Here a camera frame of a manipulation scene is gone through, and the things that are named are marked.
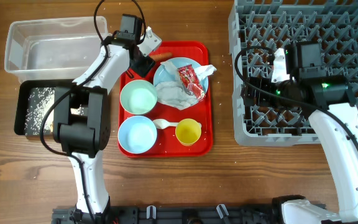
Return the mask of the white rice pile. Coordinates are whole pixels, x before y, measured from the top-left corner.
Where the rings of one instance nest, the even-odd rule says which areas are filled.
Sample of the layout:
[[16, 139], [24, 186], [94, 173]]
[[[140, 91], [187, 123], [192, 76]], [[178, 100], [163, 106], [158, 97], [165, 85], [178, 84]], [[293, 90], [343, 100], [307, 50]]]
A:
[[54, 104], [54, 96], [55, 87], [38, 87], [30, 90], [24, 123], [25, 135], [39, 135], [42, 120]]

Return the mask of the green bowl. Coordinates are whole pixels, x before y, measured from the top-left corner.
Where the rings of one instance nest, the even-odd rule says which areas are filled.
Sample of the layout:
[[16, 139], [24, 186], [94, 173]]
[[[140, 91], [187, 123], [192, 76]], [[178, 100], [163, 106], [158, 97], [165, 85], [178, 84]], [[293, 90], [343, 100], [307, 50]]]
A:
[[134, 80], [121, 90], [121, 106], [130, 114], [142, 115], [150, 112], [157, 104], [156, 88], [148, 81]]

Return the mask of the black waste tray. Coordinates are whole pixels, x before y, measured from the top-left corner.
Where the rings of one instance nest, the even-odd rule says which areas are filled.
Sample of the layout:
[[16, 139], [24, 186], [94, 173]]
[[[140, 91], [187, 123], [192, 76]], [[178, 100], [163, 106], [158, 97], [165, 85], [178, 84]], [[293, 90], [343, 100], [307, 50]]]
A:
[[28, 136], [24, 133], [25, 116], [28, 107], [28, 97], [32, 88], [38, 87], [68, 87], [72, 80], [27, 80], [19, 88], [14, 132], [20, 136]]

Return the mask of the grey dishwasher rack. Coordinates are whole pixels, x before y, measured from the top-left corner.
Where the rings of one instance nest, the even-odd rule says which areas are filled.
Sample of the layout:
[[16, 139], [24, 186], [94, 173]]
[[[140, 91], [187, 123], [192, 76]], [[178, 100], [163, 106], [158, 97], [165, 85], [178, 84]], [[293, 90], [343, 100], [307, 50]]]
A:
[[273, 80], [268, 49], [317, 42], [329, 75], [344, 75], [358, 108], [358, 1], [235, 1], [228, 17], [233, 62], [234, 138], [241, 146], [316, 144], [318, 137], [300, 109], [276, 110], [244, 101], [238, 76]]

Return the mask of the red plastic tray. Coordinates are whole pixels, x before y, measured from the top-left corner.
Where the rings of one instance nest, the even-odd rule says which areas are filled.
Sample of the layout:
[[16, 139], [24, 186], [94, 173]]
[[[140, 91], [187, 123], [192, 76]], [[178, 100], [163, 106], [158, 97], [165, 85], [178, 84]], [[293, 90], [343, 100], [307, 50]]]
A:
[[[193, 67], [208, 65], [208, 50], [198, 41], [164, 41], [152, 55], [171, 53], [174, 64], [182, 67], [192, 64]], [[155, 108], [145, 116], [151, 120], [162, 118], [170, 122], [179, 122], [185, 118], [191, 118], [201, 123], [201, 138], [192, 146], [182, 145], [175, 136], [175, 128], [169, 127], [157, 131], [157, 140], [153, 147], [142, 154], [127, 152], [122, 146], [119, 150], [127, 157], [196, 157], [209, 152], [213, 145], [213, 122], [211, 109], [211, 87], [209, 80], [203, 82], [206, 88], [206, 96], [203, 101], [185, 110], [157, 103]]]

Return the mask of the red snack wrapper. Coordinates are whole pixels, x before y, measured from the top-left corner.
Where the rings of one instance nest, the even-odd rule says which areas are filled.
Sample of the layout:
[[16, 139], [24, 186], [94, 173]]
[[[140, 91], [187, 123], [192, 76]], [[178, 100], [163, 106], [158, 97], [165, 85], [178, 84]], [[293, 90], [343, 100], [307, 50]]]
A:
[[205, 97], [203, 87], [196, 76], [196, 72], [192, 65], [185, 65], [177, 69], [179, 78], [183, 86], [195, 95], [198, 101], [201, 101]]

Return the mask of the light blue bowl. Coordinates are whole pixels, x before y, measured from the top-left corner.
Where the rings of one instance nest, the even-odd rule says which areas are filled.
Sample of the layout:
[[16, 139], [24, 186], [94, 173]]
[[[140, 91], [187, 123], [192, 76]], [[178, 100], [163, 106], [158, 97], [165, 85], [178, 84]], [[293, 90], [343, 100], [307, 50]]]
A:
[[131, 116], [119, 127], [117, 138], [128, 153], [142, 154], [149, 151], [157, 140], [157, 128], [145, 116]]

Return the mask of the light blue plate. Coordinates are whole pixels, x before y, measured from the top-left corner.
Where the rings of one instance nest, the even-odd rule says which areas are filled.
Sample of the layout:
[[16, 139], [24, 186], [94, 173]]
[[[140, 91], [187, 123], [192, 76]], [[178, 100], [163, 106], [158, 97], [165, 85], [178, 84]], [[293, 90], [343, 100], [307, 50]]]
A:
[[[177, 68], [192, 65], [196, 70], [196, 68], [201, 67], [198, 62], [186, 57], [175, 57], [168, 59], [166, 62], [171, 62]], [[197, 104], [198, 100], [196, 97], [186, 92], [183, 84], [175, 78], [175, 75], [169, 73], [162, 64], [156, 70], [153, 79], [153, 84], [157, 90], [158, 102], [179, 110], [184, 110]], [[207, 78], [204, 78], [202, 81], [200, 80], [205, 93], [208, 90], [208, 82]]]

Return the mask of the yellow plastic cup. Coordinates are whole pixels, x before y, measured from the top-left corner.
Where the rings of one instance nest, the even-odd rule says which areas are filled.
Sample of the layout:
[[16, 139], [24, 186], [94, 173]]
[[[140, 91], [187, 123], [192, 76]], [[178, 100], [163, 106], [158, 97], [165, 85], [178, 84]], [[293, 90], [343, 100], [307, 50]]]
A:
[[201, 124], [193, 119], [181, 120], [175, 128], [175, 136], [184, 146], [191, 146], [201, 137]]

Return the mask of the clear plastic bin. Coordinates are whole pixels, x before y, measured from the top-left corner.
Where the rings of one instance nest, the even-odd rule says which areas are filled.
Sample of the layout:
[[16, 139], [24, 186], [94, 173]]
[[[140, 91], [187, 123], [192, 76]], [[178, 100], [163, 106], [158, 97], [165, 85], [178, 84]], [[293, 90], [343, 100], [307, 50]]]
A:
[[13, 22], [6, 40], [5, 71], [20, 82], [82, 75], [100, 52], [95, 24], [106, 37], [108, 24], [103, 16]]

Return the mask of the white napkin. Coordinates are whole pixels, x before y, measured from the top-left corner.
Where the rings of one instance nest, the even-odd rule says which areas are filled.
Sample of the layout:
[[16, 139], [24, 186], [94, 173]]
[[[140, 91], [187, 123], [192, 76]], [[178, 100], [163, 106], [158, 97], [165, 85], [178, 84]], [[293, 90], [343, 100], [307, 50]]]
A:
[[203, 101], [208, 91], [208, 77], [216, 67], [200, 65], [190, 58], [171, 58], [162, 62], [154, 75], [158, 102], [184, 110]]

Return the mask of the orange carrot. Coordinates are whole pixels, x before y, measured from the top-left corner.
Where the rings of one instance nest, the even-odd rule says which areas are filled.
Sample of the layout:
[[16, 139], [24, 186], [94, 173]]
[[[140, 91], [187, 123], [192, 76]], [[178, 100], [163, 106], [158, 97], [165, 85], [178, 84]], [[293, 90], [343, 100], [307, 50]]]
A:
[[173, 54], [171, 52], [165, 52], [161, 54], [150, 55], [150, 58], [153, 59], [155, 62], [163, 62], [165, 60], [168, 60], [172, 56]]

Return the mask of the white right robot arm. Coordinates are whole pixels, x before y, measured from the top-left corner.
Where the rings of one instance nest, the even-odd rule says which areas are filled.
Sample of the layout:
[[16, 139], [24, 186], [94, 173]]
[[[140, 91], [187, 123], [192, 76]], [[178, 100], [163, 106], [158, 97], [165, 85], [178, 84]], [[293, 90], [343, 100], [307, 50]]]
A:
[[263, 80], [235, 71], [247, 89], [245, 100], [273, 108], [299, 107], [317, 134], [337, 192], [339, 212], [297, 195], [272, 202], [277, 223], [358, 223], [358, 109], [348, 79], [327, 74], [318, 43], [284, 46], [283, 75]]

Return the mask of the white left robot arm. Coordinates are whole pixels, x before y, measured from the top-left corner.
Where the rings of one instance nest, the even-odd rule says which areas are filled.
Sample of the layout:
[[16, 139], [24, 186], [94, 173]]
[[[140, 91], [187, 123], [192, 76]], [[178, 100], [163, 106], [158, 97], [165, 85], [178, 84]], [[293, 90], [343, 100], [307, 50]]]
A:
[[103, 177], [103, 151], [111, 133], [108, 95], [129, 69], [149, 72], [149, 53], [161, 41], [149, 40], [147, 31], [143, 17], [124, 14], [119, 30], [101, 39], [99, 54], [87, 70], [71, 86], [55, 90], [53, 138], [71, 162], [78, 196], [68, 223], [114, 221]]

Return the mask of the white plastic spoon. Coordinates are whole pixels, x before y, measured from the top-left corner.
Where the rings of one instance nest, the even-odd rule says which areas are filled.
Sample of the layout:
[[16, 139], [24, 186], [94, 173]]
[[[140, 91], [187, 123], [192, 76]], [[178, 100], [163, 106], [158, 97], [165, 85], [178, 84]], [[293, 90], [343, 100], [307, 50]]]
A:
[[168, 127], [176, 127], [178, 123], [169, 122], [166, 119], [155, 119], [152, 121], [157, 129], [165, 129]]

